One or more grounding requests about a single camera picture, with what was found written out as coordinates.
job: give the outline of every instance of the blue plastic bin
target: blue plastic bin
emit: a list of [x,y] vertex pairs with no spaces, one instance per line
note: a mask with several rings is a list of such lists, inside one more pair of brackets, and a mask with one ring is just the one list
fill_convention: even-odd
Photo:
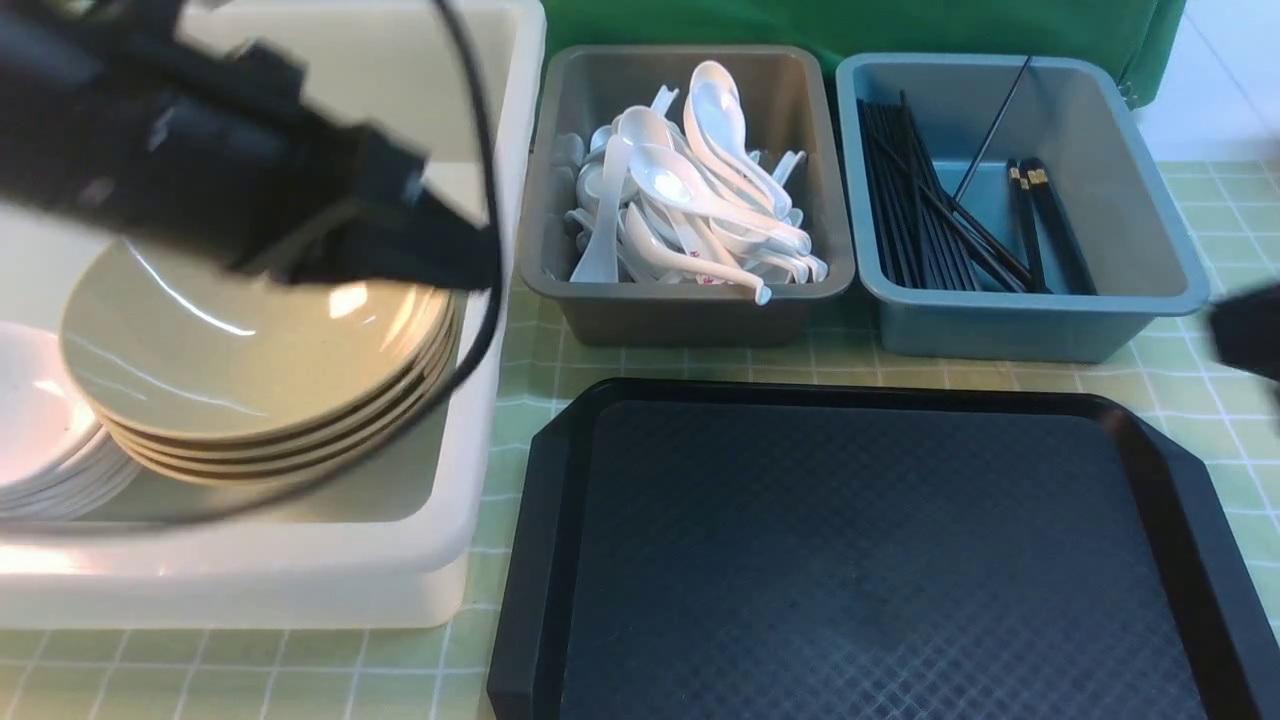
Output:
[[[952,191],[1024,60],[868,54],[836,70],[859,274],[879,301],[881,343],[891,352],[1101,363],[1153,319],[1189,315],[1208,300],[1190,236],[1111,78],[1059,58],[1037,58],[1027,70],[964,205],[1020,256],[1005,161],[1042,159],[1098,295],[915,290],[884,277],[858,100],[897,102],[906,91],[942,184]],[[1060,273],[1046,256],[1051,283]]]

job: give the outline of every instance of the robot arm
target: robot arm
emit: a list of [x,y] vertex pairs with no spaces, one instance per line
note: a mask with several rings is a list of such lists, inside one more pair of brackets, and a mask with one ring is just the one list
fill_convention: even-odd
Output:
[[308,109],[280,51],[177,41],[183,3],[0,0],[0,199],[288,283],[500,282],[421,154]]

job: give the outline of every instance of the green cloth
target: green cloth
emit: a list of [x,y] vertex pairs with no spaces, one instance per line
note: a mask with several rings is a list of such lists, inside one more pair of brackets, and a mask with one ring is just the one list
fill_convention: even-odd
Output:
[[1185,0],[543,0],[548,56],[572,45],[797,45],[831,76],[876,51],[1079,58],[1134,106],[1156,96]]

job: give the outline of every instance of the gray plastic bin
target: gray plastic bin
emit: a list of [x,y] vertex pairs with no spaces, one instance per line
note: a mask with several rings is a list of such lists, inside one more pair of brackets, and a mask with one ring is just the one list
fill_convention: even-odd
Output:
[[[628,106],[652,102],[663,85],[681,91],[668,117],[682,126],[689,76],[708,59],[737,81],[749,147],[774,160],[787,150],[808,152],[787,190],[831,274],[815,284],[772,286],[773,300],[763,307],[727,286],[568,282],[579,254],[576,232],[563,217],[576,206],[575,178],[557,163],[557,137],[589,138]],[[818,61],[796,47],[750,45],[580,46],[557,54],[544,85],[518,237],[525,282],[559,305],[584,345],[782,345],[801,337],[810,309],[854,281],[849,213]]]
[[[836,70],[858,263],[863,284],[879,300],[886,350],[1101,363],[1155,318],[1189,315],[1208,300],[1190,236],[1111,78],[1056,58],[1037,58],[1028,69],[964,205],[1020,256],[1005,161],[1044,160],[1098,296],[914,290],[884,277],[858,100],[897,102],[905,90],[942,184],[954,190],[1024,60],[868,54]],[[1060,273],[1047,255],[1046,275]]]

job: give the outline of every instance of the white plastic tub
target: white plastic tub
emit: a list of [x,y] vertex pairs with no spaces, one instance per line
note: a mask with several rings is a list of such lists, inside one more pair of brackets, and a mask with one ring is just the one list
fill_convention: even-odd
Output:
[[[481,54],[497,118],[508,279],[543,64],[541,5],[456,3]],[[307,95],[375,118],[430,152],[429,179],[483,214],[461,68],[431,6],[238,0],[192,10],[184,31],[215,49],[264,37],[308,65]],[[68,293],[106,238],[0,208],[0,320],[56,331]],[[466,307],[462,345],[484,313]],[[131,539],[38,544],[0,536],[0,626],[430,626],[461,606],[486,469],[499,347],[425,421],[335,487],[252,521]],[[143,474],[102,521],[195,510],[227,493]]]

